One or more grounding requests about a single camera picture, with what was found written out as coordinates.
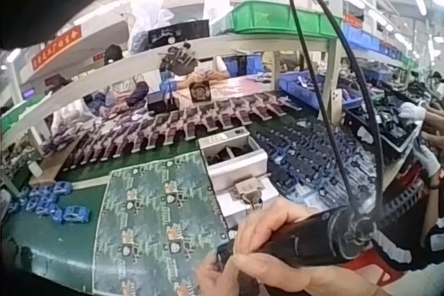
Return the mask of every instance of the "hand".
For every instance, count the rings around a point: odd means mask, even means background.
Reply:
[[[220,272],[216,266],[216,253],[210,252],[196,270],[200,296],[238,296],[238,274],[232,258],[228,259],[225,269]]]
[[[386,295],[351,270],[340,267],[292,268],[264,253],[252,253],[285,223],[304,220],[315,209],[279,198],[268,209],[251,215],[239,227],[234,241],[234,262],[238,269],[267,286],[295,293],[302,290],[313,296]]]
[[[430,177],[441,169],[441,165],[438,162],[435,154],[432,153],[425,145],[421,145],[420,149],[413,147],[413,154],[425,168]]]
[[[423,121],[425,118],[425,108],[418,107],[413,103],[406,102],[400,107],[400,118],[406,118],[412,121]]]

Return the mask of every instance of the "finger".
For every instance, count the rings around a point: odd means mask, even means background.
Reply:
[[[252,215],[250,215],[242,224],[241,228],[239,228],[236,235],[236,249],[234,253],[250,253],[250,242],[252,241],[252,237],[255,231],[256,226],[262,220],[263,214],[267,211],[267,209],[261,211],[255,211]]]
[[[239,269],[234,263],[234,259],[231,256],[216,283],[216,289],[226,290],[227,295],[238,295],[239,294],[239,282],[237,281],[237,276],[239,275]]]
[[[244,239],[249,240],[246,253],[256,251],[270,238],[273,232],[285,223],[304,220],[317,213],[318,210],[279,198],[269,209],[265,209],[263,212],[264,215],[261,216],[261,220],[253,229],[254,234],[244,236]]]
[[[267,286],[294,293],[304,290],[310,282],[310,270],[292,268],[269,254],[236,254],[233,258],[238,269]]]

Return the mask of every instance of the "wire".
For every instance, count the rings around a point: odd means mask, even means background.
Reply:
[[[367,113],[368,113],[368,118],[370,121],[370,127],[371,127],[371,134],[373,136],[374,142],[375,142],[375,159],[376,159],[376,196],[375,196],[375,206],[373,207],[373,210],[370,212],[370,215],[373,216],[373,218],[375,220],[379,219],[380,214],[382,213],[382,189],[383,189],[383,181],[384,181],[384,160],[382,157],[382,142],[381,142],[381,135],[379,133],[379,126],[378,123],[376,121],[376,113],[375,113],[375,109],[373,107],[373,102],[370,98],[370,94],[368,93],[367,90],[367,86],[366,86],[366,80],[364,78],[364,75],[362,74],[362,70],[359,67],[356,57],[354,55],[354,53],[352,52],[352,49],[350,47],[350,45],[348,44],[347,39],[345,38],[345,35],[343,34],[341,27],[339,26],[339,24],[337,23],[337,21],[335,20],[333,14],[330,12],[329,8],[327,7],[327,4],[324,2],[324,0],[317,0],[317,2],[319,3],[319,5],[321,6],[321,8],[323,9],[323,12],[325,13],[325,15],[327,16],[328,20],[330,21],[335,33],[337,34],[339,40],[341,41],[342,46],[345,49],[345,53],[347,54],[349,60],[350,60],[350,66],[351,69],[354,71],[354,73],[356,74],[357,77],[357,81],[359,84],[359,87],[361,88],[361,92],[362,92],[362,96],[364,99],[364,103],[366,105],[366,109],[367,109]],[[289,0],[290,3],[290,8],[291,8],[291,12],[293,14],[293,19],[295,21],[296,24],[296,29],[298,31],[298,35],[300,38],[300,42],[302,45],[302,49],[304,51],[304,54],[307,58],[307,66],[309,68],[309,72],[310,72],[310,76],[311,76],[311,80],[314,83],[314,89],[316,92],[316,97],[319,101],[319,108],[321,110],[321,114],[323,116],[323,120],[324,123],[326,125],[327,128],[327,133],[328,136],[330,138],[332,147],[333,147],[333,151],[335,154],[335,157],[337,158],[337,162],[338,162],[338,167],[339,170],[341,172],[341,176],[344,179],[344,185],[345,185],[345,189],[347,191],[348,194],[348,199],[350,201],[350,206],[352,207],[353,211],[357,214],[359,214],[359,208],[358,208],[358,204],[356,201],[356,198],[353,196],[351,188],[350,188],[350,184],[348,183],[348,179],[346,177],[345,174],[345,169],[343,167],[343,163],[342,163],[342,159],[341,156],[339,155],[339,152],[337,150],[336,147],[336,143],[334,141],[334,137],[332,134],[332,130],[330,128],[330,125],[328,123],[328,119],[327,119],[327,112],[325,111],[325,106],[323,104],[322,101],[322,96],[321,93],[319,92],[319,88],[317,85],[317,81],[316,81],[316,76],[314,75],[314,70],[313,70],[313,64],[311,63],[311,59],[309,57],[308,54],[308,48],[307,48],[307,44],[305,43],[305,39],[303,37],[302,34],[302,29],[300,26],[300,22],[298,19],[298,14],[296,12],[296,7],[294,4],[294,0]]]
[[[325,106],[324,106],[324,102],[323,102],[323,99],[322,99],[321,91],[319,90],[318,81],[316,79],[316,74],[314,73],[313,63],[311,62],[311,59],[310,59],[310,54],[309,54],[309,51],[308,51],[307,43],[305,42],[305,37],[302,34],[302,27],[300,25],[298,13],[296,12],[296,7],[295,7],[295,4],[294,4],[294,0],[289,0],[289,3],[290,3],[290,9],[291,9],[291,12],[292,12],[292,15],[293,15],[293,18],[294,18],[294,22],[296,24],[296,30],[298,31],[300,43],[301,43],[301,46],[302,46],[302,51],[304,52],[304,55],[305,55],[305,57],[307,59],[307,67],[308,67],[308,70],[309,70],[309,73],[310,73],[310,76],[311,76],[311,81],[313,81],[314,91],[315,91],[316,97],[317,97],[317,99],[319,101],[319,109],[321,111],[325,127],[327,129],[328,137],[330,138],[330,142],[331,142],[332,147],[333,147],[334,156],[336,157],[336,162],[338,164],[339,171],[340,171],[342,179],[344,181],[345,189],[347,191],[348,201],[350,202],[350,206],[352,207],[353,211],[357,215],[359,215],[359,205],[357,204],[356,197],[352,193],[352,189],[351,189],[350,183],[348,182],[347,174],[345,173],[345,167],[343,165],[343,162],[342,162],[342,159],[341,159],[341,155],[339,154],[339,150],[338,150],[338,147],[337,147],[336,142],[334,140],[332,129],[331,129],[330,125],[329,125],[327,111],[325,110]]]

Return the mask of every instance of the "green mat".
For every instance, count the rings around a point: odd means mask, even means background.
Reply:
[[[197,295],[194,268],[227,240],[198,151],[113,171],[96,232],[93,293]]]

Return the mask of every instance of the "blue toy car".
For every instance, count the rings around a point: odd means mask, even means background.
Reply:
[[[20,204],[17,201],[13,201],[8,206],[8,214],[17,213],[20,210]]]
[[[49,206],[49,216],[57,223],[63,223],[63,210],[56,204]]]
[[[54,193],[50,193],[48,195],[42,195],[40,197],[39,203],[48,202],[49,204],[56,203],[58,199],[58,195]]]
[[[35,186],[33,187],[33,189],[31,190],[31,192],[29,192],[29,197],[37,197],[40,195],[40,186]]]
[[[29,198],[28,203],[26,204],[25,211],[35,211],[38,203],[40,201],[40,197],[32,197]]]
[[[72,192],[72,184],[70,182],[56,182],[53,193],[58,195],[67,195]]]
[[[88,223],[91,211],[84,206],[68,206],[63,213],[63,220],[71,223]]]
[[[53,193],[52,185],[43,185],[40,187],[40,195],[50,195]]]
[[[39,204],[35,208],[35,213],[38,216],[46,216],[49,214],[49,207],[51,205],[52,205],[52,202],[39,202]]]

